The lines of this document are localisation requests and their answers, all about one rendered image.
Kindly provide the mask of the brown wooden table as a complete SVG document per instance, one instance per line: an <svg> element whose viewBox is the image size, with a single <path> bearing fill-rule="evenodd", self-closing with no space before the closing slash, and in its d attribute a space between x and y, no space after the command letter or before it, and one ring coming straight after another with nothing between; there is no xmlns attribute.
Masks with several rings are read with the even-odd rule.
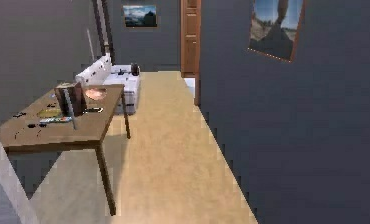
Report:
<svg viewBox="0 0 370 224"><path fill-rule="evenodd" d="M83 114L76 117L74 122L65 124L29 128L29 124L39 123L38 112L46 109L48 104L57 103L57 99L51 97L54 90L50 90L23 109L24 116L12 117L0 126L0 142L8 155L94 149L110 214L115 215L115 199L102 143L119 101L125 101L124 85L105 85L104 88L106 89L104 99L93 101L86 98L89 106L103 108L101 113Z"/></svg>

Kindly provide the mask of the yellow-green round plate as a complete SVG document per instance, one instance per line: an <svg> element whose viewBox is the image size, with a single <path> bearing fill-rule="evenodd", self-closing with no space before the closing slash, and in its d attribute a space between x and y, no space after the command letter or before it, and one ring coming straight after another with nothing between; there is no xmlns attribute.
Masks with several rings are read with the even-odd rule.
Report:
<svg viewBox="0 0 370 224"><path fill-rule="evenodd" d="M62 115L61 110L56 109L56 108L43 109L37 113L37 116L39 118L53 118L53 117L60 117L61 115Z"/></svg>

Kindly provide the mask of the brown wooden room door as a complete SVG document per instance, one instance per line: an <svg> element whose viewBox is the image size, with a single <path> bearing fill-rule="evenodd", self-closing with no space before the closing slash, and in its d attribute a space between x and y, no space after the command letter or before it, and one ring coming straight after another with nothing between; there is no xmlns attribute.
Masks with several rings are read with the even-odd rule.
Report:
<svg viewBox="0 0 370 224"><path fill-rule="evenodd" d="M181 76L193 78L196 70L199 0L181 2Z"/></svg>

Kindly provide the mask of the brown box with grey strip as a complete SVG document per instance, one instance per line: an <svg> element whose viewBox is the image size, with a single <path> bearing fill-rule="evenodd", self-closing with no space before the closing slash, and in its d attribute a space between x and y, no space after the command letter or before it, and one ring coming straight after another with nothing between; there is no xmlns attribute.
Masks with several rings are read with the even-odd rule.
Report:
<svg viewBox="0 0 370 224"><path fill-rule="evenodd" d="M87 108L81 83L60 83L54 91L62 115L71 117L73 128L77 129L76 118L81 116Z"/></svg>

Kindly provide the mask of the grey remote control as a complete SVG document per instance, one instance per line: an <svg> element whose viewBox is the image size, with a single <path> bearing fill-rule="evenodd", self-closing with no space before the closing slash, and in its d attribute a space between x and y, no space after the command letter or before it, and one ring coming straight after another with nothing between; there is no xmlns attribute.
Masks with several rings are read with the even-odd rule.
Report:
<svg viewBox="0 0 370 224"><path fill-rule="evenodd" d="M51 117L43 118L40 120L40 123L68 123L72 121L72 117Z"/></svg>

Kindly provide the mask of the pink round plate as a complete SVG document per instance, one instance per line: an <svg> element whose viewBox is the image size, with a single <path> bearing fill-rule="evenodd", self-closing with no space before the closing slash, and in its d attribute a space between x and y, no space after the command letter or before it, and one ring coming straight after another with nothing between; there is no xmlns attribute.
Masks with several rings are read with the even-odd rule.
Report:
<svg viewBox="0 0 370 224"><path fill-rule="evenodd" d="M104 88L91 88L85 91L85 95L92 100L102 100L106 97L107 91Z"/></svg>

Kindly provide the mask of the large framed landscape picture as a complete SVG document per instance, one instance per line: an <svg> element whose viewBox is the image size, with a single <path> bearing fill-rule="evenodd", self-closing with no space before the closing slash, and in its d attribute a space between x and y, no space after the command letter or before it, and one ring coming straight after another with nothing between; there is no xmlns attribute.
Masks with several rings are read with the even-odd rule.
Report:
<svg viewBox="0 0 370 224"><path fill-rule="evenodd" d="M248 49L291 63L306 0L253 0Z"/></svg>

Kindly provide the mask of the white sofa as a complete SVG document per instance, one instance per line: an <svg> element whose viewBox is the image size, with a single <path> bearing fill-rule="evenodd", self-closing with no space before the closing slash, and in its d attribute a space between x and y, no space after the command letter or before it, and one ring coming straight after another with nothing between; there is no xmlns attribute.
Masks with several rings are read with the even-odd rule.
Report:
<svg viewBox="0 0 370 224"><path fill-rule="evenodd" d="M126 112L132 115L138 108L140 76L132 74L130 65L113 65L109 54L76 75L75 80L82 86L123 84Z"/></svg>

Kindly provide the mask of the small framed landscape picture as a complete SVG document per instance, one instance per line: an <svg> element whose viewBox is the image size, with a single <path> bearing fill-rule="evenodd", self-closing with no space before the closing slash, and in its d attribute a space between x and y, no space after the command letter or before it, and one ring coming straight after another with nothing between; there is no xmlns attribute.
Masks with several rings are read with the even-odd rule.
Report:
<svg viewBox="0 0 370 224"><path fill-rule="evenodd" d="M157 26L155 5L124 5L125 26L128 28L147 28Z"/></svg>

